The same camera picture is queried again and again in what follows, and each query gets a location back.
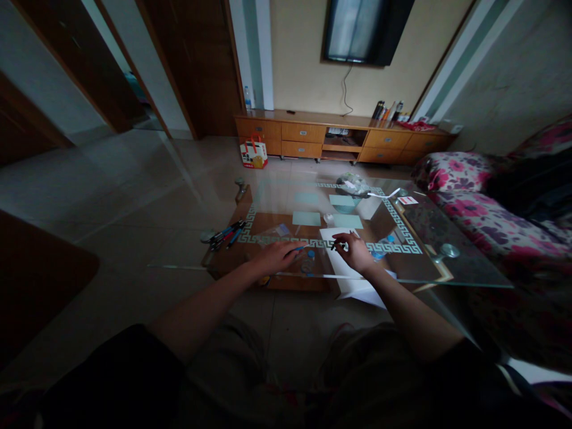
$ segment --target person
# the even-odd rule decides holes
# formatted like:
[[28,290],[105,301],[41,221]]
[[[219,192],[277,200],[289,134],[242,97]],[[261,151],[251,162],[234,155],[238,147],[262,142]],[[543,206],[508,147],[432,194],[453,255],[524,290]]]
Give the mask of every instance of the person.
[[273,383],[261,338],[227,316],[251,284],[293,262],[298,244],[280,242],[99,346],[45,393],[36,427],[568,427],[513,369],[489,362],[376,264],[360,238],[334,238],[394,325],[343,325],[307,391]]

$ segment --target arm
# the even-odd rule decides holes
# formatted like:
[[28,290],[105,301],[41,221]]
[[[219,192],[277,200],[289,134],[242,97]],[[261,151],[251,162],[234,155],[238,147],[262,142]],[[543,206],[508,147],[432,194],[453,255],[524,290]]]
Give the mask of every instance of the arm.
[[284,270],[299,243],[274,243],[252,261],[99,346],[42,398],[50,427],[165,427],[176,413],[184,364],[254,281]]
[[[464,339],[456,328],[377,264],[357,235],[337,234],[334,238],[340,256],[375,288],[395,324],[421,360],[434,361]],[[348,243],[349,250],[343,250],[339,243]]]
[[258,279],[288,267],[299,246],[288,241],[267,246],[253,260],[159,316],[149,331],[181,362],[189,362],[237,298]]

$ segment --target sofa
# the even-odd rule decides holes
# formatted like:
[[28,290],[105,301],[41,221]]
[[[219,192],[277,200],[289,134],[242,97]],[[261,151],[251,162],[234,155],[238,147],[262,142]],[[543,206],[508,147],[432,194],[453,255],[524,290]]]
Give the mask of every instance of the sofa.
[[488,181],[525,159],[572,147],[572,115],[544,128],[505,157],[432,153],[414,182],[513,283],[514,289],[466,288],[465,299],[510,357],[572,374],[572,229],[509,212],[487,195]]

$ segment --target paper bag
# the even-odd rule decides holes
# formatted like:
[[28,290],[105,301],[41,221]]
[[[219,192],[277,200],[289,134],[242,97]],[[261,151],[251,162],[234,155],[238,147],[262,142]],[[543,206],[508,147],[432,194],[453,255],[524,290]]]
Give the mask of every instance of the paper bag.
[[266,145],[258,134],[252,134],[250,140],[240,145],[240,153],[246,168],[263,169],[268,164]]

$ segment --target light blue paper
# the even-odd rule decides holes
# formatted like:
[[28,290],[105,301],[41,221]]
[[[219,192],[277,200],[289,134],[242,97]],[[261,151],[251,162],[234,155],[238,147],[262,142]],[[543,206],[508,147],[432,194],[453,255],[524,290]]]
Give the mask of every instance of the light blue paper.
[[329,201],[332,206],[355,206],[353,198],[348,195],[330,195]]
[[333,214],[336,228],[363,229],[362,221],[355,214]]
[[318,195],[312,194],[311,192],[297,192],[294,195],[294,201],[296,201],[297,203],[317,204]]
[[293,225],[321,226],[322,216],[314,212],[294,212],[292,215]]

